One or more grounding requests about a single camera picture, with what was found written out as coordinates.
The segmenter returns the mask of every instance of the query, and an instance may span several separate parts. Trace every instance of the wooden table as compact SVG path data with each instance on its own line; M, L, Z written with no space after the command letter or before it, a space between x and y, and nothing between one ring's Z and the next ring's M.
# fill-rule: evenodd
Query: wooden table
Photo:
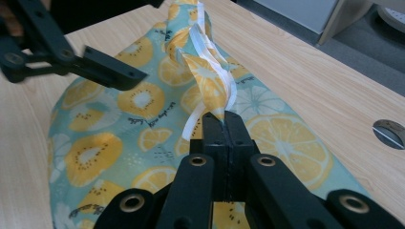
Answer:
M167 17L144 7L68 35L115 55ZM405 125L405 98L231 1L205 1L216 42L280 95L374 199L405 223L405 152L373 134L381 118ZM50 110L75 76L0 82L0 228L52 228L47 176Z

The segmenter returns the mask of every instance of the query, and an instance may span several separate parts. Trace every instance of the metal bracket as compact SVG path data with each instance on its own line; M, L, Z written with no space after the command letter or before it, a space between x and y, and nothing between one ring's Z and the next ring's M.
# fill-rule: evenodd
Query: metal bracket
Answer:
M0 67L12 83L26 77L56 73L76 73L105 87L134 88L147 74L113 57L86 47L84 56L75 55L52 17L39 0L9 1L12 12L24 28L24 44L9 35L0 18ZM23 52L27 47L31 53Z

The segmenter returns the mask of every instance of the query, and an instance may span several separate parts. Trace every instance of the bolt hole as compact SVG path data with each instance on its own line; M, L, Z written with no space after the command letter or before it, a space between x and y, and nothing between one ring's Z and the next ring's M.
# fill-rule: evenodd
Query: bolt hole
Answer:
M270 157L262 156L257 159L259 164L263 166L273 166L276 164L276 161L271 159Z
M174 223L175 229L188 229L191 227L191 219L186 217L181 217L176 219Z
M319 219L308 219L307 226L311 229L325 229L325 224Z
M137 198L130 198L125 202L126 207L135 207L139 204L139 199Z
M373 132L385 145L405 150L405 128L399 123L387 119L378 120L373 124Z
M369 205L365 203L360 198L351 195L344 195L339 197L339 202L342 204L346 209L355 212L357 214L365 214L370 211Z
M145 204L145 198L140 194L132 194L123 198L119 204L122 212L131 213L136 212Z
M195 156L190 159L190 163L194 166L203 166L206 163L206 159L201 156Z

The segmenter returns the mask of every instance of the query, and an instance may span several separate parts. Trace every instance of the white strap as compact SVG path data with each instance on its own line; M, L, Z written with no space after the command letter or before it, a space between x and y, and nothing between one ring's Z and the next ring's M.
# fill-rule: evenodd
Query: white strap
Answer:
M197 10L198 10L197 24L194 24L190 28L189 35L193 43L194 49L196 50L199 57L208 61L208 63L211 65L211 67L223 81L227 97L225 109L228 111L235 103L237 97L236 83L232 74L228 70L225 70L221 66L220 62L218 62L218 60L208 50L213 49L218 54L217 58L220 58L220 60L223 63L226 62L226 60L221 56L215 44L205 34L205 18L204 18L203 3L199 2L197 4ZM204 110L205 105L201 101L194 109L193 113L188 117L188 120L185 123L184 130L181 135L182 138L184 138L187 141L190 140L191 135L193 134L194 127Z

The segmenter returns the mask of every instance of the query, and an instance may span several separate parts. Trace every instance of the lemon print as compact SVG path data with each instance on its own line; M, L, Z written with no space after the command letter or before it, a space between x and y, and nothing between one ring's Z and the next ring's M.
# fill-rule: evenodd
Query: lemon print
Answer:
M184 66L173 61L169 56L159 63L159 79L167 85L179 87L193 80L193 74Z
M150 119L163 108L164 92L159 86L143 81L132 90L119 94L117 103L124 112Z
M169 8L169 16L167 19L169 21L175 19L179 15L179 12L180 12L180 6L177 4L172 4Z
M153 26L153 29L165 30L166 27L167 27L167 24L165 22L158 22Z
M172 60L176 60L177 48L182 48L188 41L188 28L177 31L173 38L166 43L166 53Z
M206 60L189 54L183 57L196 78L204 105L217 118L224 119L227 94L223 81Z
M81 208L80 213L93 213L95 211L94 206L106 207L116 195L124 190L113 182L99 179L86 197L77 205L77 208Z
M190 150L190 142L184 140L184 138L180 136L179 139L176 141L175 145L176 156L188 154L189 150Z
M147 190L155 194L167 184L171 183L176 176L176 169L169 166L152 167L141 173L132 181L132 187Z
M310 190L328 177L332 155L297 116L258 115L246 123L262 154L279 157Z
M229 64L229 71L235 79L249 73L249 71L233 57L229 56L226 58L226 61Z
M101 133L80 138L65 156L66 173L73 186L84 186L112 166L122 152L121 140Z
M78 224L78 229L90 229L95 228L95 223L89 219L84 219Z
M141 39L120 52L116 58L135 68L147 64L153 55L153 45L149 38L143 36Z
M245 205L240 202L215 202L213 221L218 229L249 228Z
M77 104L89 101L104 91L104 87L89 80L81 80L70 87L63 97L62 109L71 109Z
M140 133L138 139L138 146L141 148L143 152L147 152L148 150L154 148L158 144L165 142L172 134L173 131L167 128L157 128L157 129L147 128Z
M198 85L189 88L181 97L181 107L189 114L193 113L197 105L203 100Z

